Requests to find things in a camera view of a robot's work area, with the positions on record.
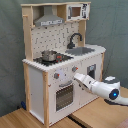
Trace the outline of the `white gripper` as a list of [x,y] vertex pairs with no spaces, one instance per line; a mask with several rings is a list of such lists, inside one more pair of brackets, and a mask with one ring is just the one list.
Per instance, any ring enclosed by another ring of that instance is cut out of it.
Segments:
[[81,87],[91,93],[95,93],[97,89],[97,81],[89,75],[76,73],[74,79],[81,85]]

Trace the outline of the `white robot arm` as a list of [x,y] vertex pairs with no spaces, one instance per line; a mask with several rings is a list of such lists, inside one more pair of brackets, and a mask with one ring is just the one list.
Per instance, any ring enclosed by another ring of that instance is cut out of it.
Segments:
[[128,98],[120,95],[120,81],[116,77],[109,76],[99,82],[89,75],[76,73],[74,79],[84,90],[102,97],[107,104],[128,107]]

